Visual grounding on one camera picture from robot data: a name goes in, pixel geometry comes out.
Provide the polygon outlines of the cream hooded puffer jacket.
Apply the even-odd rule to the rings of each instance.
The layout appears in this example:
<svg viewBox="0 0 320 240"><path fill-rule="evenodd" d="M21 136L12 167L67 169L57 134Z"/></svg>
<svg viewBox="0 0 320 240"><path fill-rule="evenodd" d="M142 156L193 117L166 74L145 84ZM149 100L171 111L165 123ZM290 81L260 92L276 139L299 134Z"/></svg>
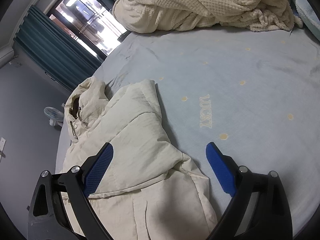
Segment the cream hooded puffer jacket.
<svg viewBox="0 0 320 240"><path fill-rule="evenodd" d="M162 126L155 83L120 88L87 78L65 104L71 144L61 172L96 155L105 143L113 158L88 200L114 239L206 239L217 224L209 179L173 146Z"/></svg>

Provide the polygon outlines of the white standing fan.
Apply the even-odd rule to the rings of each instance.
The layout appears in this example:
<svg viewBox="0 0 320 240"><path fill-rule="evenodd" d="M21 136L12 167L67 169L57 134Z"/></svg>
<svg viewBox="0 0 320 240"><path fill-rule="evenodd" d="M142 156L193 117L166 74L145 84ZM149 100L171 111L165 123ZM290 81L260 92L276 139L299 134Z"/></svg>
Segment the white standing fan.
<svg viewBox="0 0 320 240"><path fill-rule="evenodd" d="M43 111L45 116L49 118L50 126L63 126L64 114L60 110L54 107L45 107Z"/></svg>

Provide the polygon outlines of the light blue bed sheet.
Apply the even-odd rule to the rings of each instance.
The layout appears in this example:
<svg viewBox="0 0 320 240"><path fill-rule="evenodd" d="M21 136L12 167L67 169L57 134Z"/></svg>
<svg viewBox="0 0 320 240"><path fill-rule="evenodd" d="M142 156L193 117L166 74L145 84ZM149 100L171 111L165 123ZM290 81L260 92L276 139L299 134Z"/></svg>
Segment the light blue bed sheet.
<svg viewBox="0 0 320 240"><path fill-rule="evenodd" d="M253 173L279 174L292 239L301 236L319 207L319 43L306 31L131 33L92 77L104 82L108 98L154 81L163 129L209 179L217 224L231 196L207 160L210 142ZM257 199L253 193L237 234Z"/></svg>

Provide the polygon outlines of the teal left curtain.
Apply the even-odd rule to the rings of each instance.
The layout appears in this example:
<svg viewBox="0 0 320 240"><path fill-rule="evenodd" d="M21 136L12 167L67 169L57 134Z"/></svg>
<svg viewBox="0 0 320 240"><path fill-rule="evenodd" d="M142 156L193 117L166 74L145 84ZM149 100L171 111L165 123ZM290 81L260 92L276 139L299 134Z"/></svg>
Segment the teal left curtain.
<svg viewBox="0 0 320 240"><path fill-rule="evenodd" d="M101 65L96 57L34 5L28 9L14 42L42 70L70 91L92 76Z"/></svg>

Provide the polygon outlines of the light blue pillow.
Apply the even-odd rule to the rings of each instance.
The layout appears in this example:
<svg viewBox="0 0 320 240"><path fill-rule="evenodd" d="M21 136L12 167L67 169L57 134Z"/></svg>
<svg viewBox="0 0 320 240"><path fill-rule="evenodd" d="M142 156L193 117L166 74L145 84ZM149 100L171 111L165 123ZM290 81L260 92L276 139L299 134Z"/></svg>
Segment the light blue pillow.
<svg viewBox="0 0 320 240"><path fill-rule="evenodd" d="M314 37L319 40L319 19L312 6L307 0L292 0L292 2L303 23L311 31Z"/></svg>

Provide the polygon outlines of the glass balcony door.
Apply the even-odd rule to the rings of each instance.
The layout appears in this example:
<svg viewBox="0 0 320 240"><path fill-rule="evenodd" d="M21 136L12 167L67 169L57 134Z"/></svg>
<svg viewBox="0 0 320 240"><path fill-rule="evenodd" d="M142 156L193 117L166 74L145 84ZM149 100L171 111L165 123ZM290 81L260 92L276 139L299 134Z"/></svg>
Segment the glass balcony door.
<svg viewBox="0 0 320 240"><path fill-rule="evenodd" d="M101 0L57 0L47 16L100 61L120 45L126 33Z"/></svg>

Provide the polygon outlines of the cream knitted blanket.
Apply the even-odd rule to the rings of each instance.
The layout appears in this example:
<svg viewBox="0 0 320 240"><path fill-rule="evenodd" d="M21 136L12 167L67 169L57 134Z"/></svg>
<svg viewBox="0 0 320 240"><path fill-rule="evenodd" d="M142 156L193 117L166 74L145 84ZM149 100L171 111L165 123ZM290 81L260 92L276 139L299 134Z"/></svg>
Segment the cream knitted blanket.
<svg viewBox="0 0 320 240"><path fill-rule="evenodd" d="M141 34L216 24L254 32L303 26L289 0L116 0L112 13L127 30Z"/></svg>

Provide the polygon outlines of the white wall socket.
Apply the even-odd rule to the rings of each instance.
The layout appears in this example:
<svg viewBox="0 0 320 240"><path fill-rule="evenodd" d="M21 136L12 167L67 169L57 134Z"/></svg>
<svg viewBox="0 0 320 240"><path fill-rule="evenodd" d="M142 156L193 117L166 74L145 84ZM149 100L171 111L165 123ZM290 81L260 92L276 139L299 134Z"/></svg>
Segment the white wall socket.
<svg viewBox="0 0 320 240"><path fill-rule="evenodd" d="M4 156L4 146L5 146L6 140L4 138L0 139L0 159Z"/></svg>

